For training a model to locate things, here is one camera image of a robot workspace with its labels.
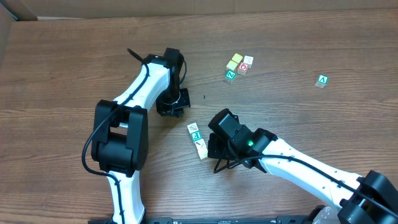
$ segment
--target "wooden table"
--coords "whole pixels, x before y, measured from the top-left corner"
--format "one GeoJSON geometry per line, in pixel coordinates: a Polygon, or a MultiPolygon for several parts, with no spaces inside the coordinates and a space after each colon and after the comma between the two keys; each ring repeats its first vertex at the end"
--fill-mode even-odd
{"type": "Polygon", "coordinates": [[[148,217],[306,215],[322,203],[256,169],[213,174],[216,161],[199,160],[186,125],[197,122],[207,141],[223,108],[331,166],[374,169],[398,187],[396,9],[15,22],[0,73],[0,222],[113,214],[108,181],[80,156],[97,102],[139,73],[128,47],[143,57],[173,47],[188,63],[184,118],[149,112],[148,217]],[[235,53],[254,64],[230,85],[223,74],[235,53]],[[314,86],[320,73],[330,78],[324,89],[314,86]]]}

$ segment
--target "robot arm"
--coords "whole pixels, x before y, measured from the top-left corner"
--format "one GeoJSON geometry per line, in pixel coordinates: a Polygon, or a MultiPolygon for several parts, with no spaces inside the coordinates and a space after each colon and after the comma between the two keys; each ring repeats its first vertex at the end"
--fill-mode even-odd
{"type": "Polygon", "coordinates": [[[209,123],[208,157],[234,160],[219,172],[239,164],[285,178],[330,206],[342,224],[398,223],[398,191],[383,175],[366,177],[330,167],[288,145],[264,129],[251,132],[228,109],[209,123]]]}
{"type": "MultiPolygon", "coordinates": [[[[156,102],[161,116],[179,117],[183,108],[190,106],[188,90],[180,89],[183,61],[176,49],[167,49],[164,56],[149,55],[143,60],[138,77],[122,95],[114,101],[101,100],[96,106],[94,130],[100,129],[93,137],[91,157],[99,162],[101,170],[118,180],[120,187],[119,192],[114,178],[107,177],[114,205],[112,223],[123,224],[124,220],[128,224],[140,224],[145,217],[139,171],[148,151],[147,112],[156,102]],[[134,92],[131,100],[122,105],[134,92]],[[120,112],[100,126],[113,110],[120,112]],[[127,135],[110,131],[110,127],[119,126],[127,128],[127,135]]],[[[109,223],[109,220],[98,223],[109,223]]]]}

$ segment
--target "yellow cube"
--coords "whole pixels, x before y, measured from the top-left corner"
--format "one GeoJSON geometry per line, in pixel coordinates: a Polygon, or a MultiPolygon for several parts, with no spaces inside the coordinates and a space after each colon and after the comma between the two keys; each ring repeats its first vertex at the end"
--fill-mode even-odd
{"type": "Polygon", "coordinates": [[[234,61],[229,61],[228,64],[226,65],[226,70],[231,70],[233,72],[235,72],[236,67],[238,66],[238,63],[234,62],[234,61]]]}
{"type": "Polygon", "coordinates": [[[236,63],[241,63],[243,59],[243,56],[240,54],[235,54],[234,57],[232,58],[232,61],[236,62],[236,63]]]}

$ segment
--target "stack of cubes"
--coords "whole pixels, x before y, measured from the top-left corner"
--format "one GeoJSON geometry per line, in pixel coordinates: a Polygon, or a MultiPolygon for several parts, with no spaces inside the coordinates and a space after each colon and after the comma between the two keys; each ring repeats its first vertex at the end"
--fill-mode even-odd
{"type": "Polygon", "coordinates": [[[235,54],[232,60],[230,60],[226,66],[226,74],[224,80],[228,83],[232,83],[236,77],[236,72],[240,75],[246,75],[246,72],[253,64],[253,57],[242,56],[235,54]]]}

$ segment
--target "white cube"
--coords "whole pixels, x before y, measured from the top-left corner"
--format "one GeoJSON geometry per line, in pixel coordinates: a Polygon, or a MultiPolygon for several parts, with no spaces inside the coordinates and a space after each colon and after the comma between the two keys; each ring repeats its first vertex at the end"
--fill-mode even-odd
{"type": "Polygon", "coordinates": [[[251,65],[253,64],[253,57],[250,57],[250,56],[244,56],[244,59],[243,59],[243,63],[245,63],[246,65],[248,65],[249,66],[249,68],[251,68],[251,65]]]}

